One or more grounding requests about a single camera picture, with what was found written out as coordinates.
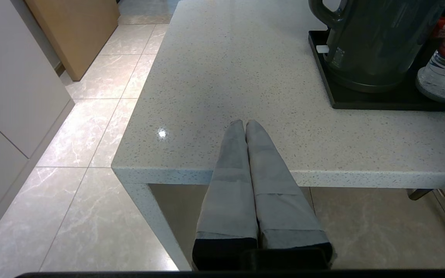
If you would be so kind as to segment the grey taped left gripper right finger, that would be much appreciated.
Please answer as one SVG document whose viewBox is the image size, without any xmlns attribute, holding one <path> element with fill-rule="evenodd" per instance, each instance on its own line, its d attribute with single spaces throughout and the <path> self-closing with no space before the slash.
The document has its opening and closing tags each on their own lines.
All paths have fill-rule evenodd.
<svg viewBox="0 0 445 278">
<path fill-rule="evenodd" d="M 334 247 L 270 135 L 251 120 L 246 141 L 263 248 L 309 249 L 331 268 Z"/>
</svg>

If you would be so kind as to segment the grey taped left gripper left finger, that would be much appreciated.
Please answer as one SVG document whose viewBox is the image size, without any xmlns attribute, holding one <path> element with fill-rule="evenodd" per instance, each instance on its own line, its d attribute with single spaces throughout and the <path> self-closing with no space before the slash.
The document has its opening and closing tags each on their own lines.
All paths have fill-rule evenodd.
<svg viewBox="0 0 445 278">
<path fill-rule="evenodd" d="M 192 249 L 199 271 L 240 268 L 244 253 L 258 248 L 258 222 L 248 146 L 241 120 L 224 133 L 203 199 Z"/>
</svg>

